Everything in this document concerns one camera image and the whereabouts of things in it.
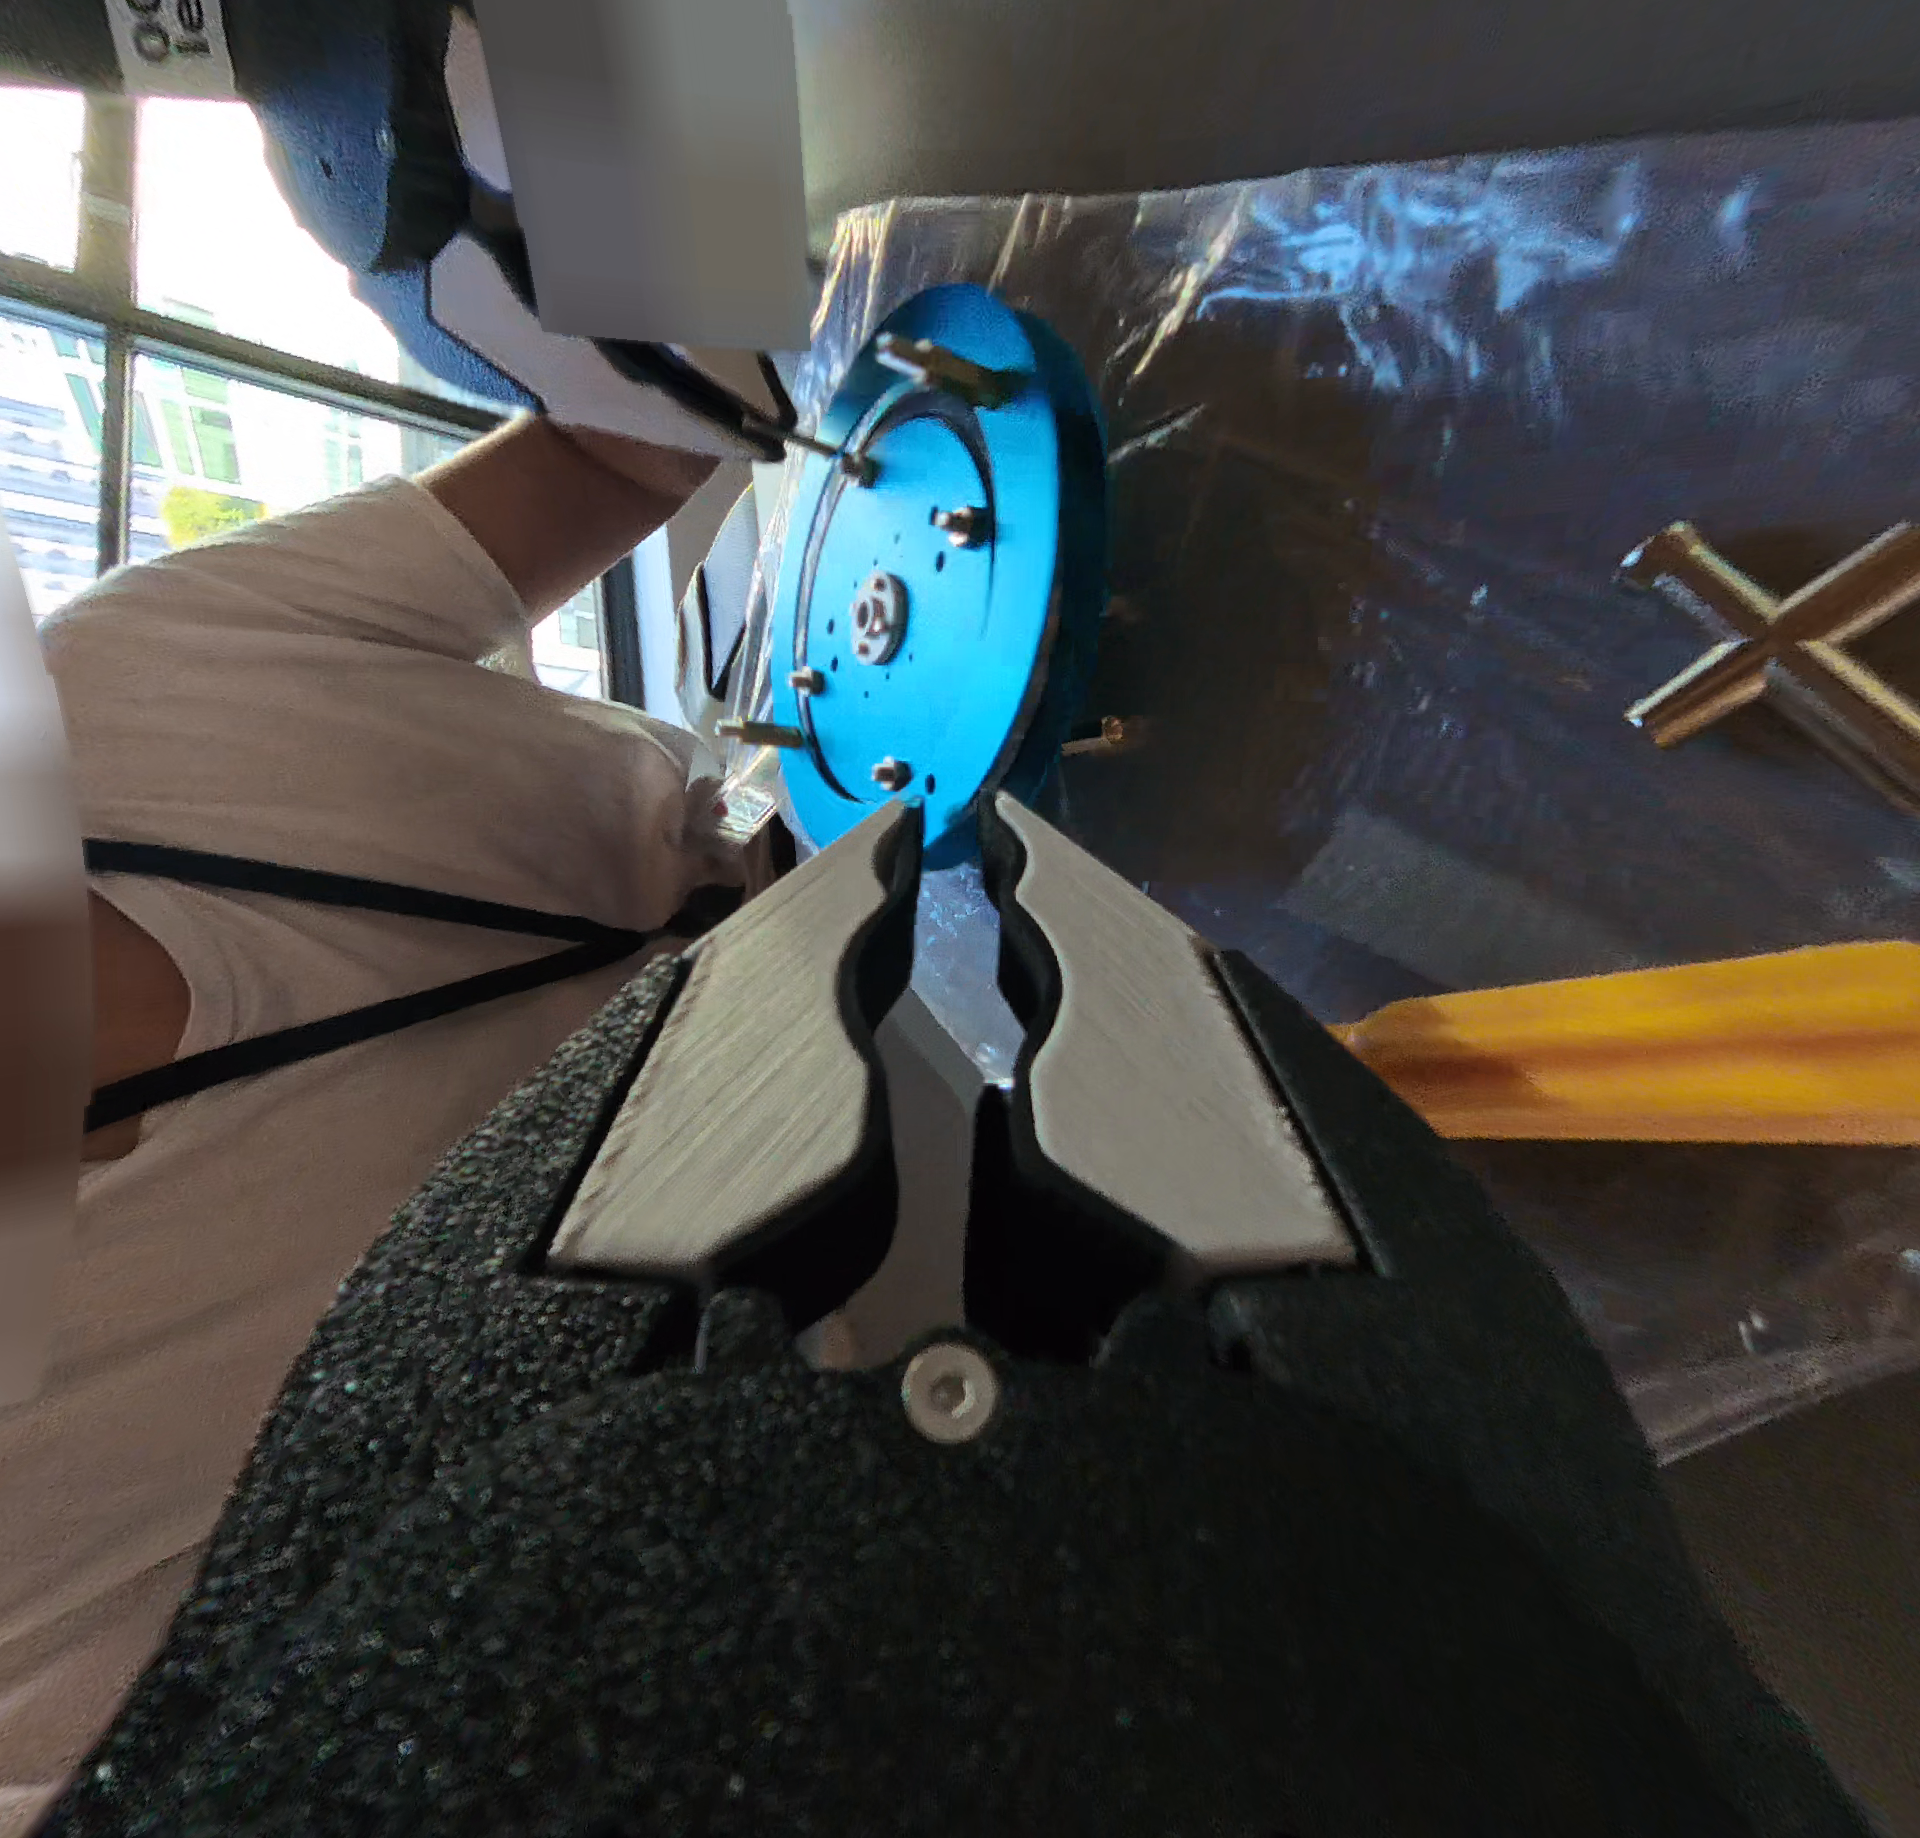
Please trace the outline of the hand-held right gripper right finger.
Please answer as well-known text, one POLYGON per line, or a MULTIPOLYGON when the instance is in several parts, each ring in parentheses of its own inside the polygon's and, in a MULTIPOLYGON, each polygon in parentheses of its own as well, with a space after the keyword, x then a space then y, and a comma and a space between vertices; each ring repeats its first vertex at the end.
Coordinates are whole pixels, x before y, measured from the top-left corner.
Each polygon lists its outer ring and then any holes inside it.
POLYGON ((1212 947, 1014 795, 981 822, 1021 1016, 1031 1178, 1155 1253, 1162 1282, 1354 1270, 1356 1240, 1212 947))

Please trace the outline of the clear plastic sheet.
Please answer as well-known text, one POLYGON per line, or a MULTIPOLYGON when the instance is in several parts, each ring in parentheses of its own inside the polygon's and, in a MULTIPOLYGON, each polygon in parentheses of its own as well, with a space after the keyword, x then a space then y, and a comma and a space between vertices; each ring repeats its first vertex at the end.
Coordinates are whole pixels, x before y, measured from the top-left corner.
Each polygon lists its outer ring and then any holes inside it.
POLYGON ((1043 811, 1302 1006, 1916 939, 1916 806, 1621 581, 1690 520, 1789 594, 1916 520, 1916 123, 843 212, 803 417, 914 293, 1043 317, 1109 419, 1090 697, 1043 811))

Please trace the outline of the person's white shirt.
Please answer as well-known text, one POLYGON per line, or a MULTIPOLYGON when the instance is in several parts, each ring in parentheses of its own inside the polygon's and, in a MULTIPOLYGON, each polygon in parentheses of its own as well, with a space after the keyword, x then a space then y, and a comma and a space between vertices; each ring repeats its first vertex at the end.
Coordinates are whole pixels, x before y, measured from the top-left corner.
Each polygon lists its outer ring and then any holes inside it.
POLYGON ((288 1372, 396 1209, 743 877, 700 745, 496 664, 529 621, 494 562, 323 553, 318 514, 286 529, 134 566, 49 621, 81 836, 649 941, 164 1105, 84 1167, 49 1366, 4 1411, 4 1833, 156 1655, 288 1372))

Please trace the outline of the grey desk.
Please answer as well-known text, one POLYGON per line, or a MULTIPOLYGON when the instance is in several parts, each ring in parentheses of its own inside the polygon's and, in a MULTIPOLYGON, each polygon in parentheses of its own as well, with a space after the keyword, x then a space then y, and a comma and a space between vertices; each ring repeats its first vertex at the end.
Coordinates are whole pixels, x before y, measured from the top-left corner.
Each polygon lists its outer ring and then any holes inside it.
MULTIPOLYGON (((1916 123, 1916 0, 803 0, 819 207, 1916 123)), ((1916 1833, 1916 1146, 1463 1140, 1255 959, 1356 1273, 1212 1293, 1231 1624, 1380 1833, 1916 1833)))

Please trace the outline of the large window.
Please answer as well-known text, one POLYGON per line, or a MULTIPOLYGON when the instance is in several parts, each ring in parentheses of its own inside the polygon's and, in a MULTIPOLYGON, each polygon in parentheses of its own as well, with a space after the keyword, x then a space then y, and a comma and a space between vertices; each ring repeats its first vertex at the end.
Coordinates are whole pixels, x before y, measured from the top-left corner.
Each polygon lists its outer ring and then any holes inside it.
POLYGON ((359 295, 246 104, 7 84, 3 144, 4 533, 36 619, 511 413, 359 295))

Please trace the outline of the yellow-handled screwdriver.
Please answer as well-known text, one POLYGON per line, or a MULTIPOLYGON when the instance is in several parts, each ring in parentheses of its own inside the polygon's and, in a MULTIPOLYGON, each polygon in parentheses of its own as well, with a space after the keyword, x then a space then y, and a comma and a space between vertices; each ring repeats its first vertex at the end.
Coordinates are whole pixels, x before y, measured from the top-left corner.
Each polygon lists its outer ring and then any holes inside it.
POLYGON ((1914 941, 1435 993, 1332 1036, 1446 1140, 1919 1142, 1914 941))

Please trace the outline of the blue round turntable base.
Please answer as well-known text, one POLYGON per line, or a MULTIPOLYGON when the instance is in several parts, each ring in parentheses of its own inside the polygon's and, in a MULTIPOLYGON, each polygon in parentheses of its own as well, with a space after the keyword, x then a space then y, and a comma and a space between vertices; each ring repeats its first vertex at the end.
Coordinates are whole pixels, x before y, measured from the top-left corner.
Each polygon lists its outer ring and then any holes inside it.
POLYGON ((1039 315, 924 290, 855 352, 789 459, 743 721, 803 850, 920 809, 924 860, 1032 802, 1086 735, 1111 600, 1109 430, 1039 315))

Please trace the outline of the person's left forearm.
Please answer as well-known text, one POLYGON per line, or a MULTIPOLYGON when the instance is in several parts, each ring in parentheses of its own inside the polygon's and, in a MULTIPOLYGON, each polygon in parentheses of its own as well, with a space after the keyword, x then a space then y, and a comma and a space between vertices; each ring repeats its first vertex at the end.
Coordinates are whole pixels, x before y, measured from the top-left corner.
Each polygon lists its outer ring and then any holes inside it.
POLYGON ((169 631, 323 640, 475 664, 663 529, 717 459, 526 417, 414 478, 122 566, 54 614, 46 660, 131 657, 169 631))

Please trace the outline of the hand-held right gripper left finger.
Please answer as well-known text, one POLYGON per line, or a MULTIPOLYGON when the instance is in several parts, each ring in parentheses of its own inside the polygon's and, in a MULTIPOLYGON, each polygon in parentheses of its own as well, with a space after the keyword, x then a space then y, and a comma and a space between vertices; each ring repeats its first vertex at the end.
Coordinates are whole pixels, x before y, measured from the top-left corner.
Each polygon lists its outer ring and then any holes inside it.
POLYGON ((547 1268, 857 1288, 900 1183, 876 1032, 908 988, 924 822, 889 802, 686 955, 547 1268))

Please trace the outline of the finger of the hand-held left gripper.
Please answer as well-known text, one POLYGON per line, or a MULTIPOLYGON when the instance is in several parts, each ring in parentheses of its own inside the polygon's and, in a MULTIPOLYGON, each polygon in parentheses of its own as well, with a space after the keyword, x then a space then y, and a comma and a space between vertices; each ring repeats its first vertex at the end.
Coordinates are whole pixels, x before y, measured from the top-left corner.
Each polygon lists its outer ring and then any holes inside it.
POLYGON ((747 419, 739 401, 695 394, 674 373, 619 369, 601 345, 547 332, 481 243, 447 243, 434 262, 434 317, 558 425, 705 459, 784 454, 780 429, 747 419))

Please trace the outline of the metal cross wrench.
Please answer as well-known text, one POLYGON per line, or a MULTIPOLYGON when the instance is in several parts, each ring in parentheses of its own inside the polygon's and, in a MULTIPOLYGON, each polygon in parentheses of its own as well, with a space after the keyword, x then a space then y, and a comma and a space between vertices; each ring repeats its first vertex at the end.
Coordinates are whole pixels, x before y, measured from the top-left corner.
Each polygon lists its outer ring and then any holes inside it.
POLYGON ((1916 606, 1916 525, 1895 525, 1789 596, 1775 596, 1690 522, 1674 522, 1622 556, 1617 581, 1690 613, 1715 637, 1625 714, 1658 750, 1770 700, 1844 770, 1916 814, 1916 699, 1853 653, 1856 638, 1916 606))

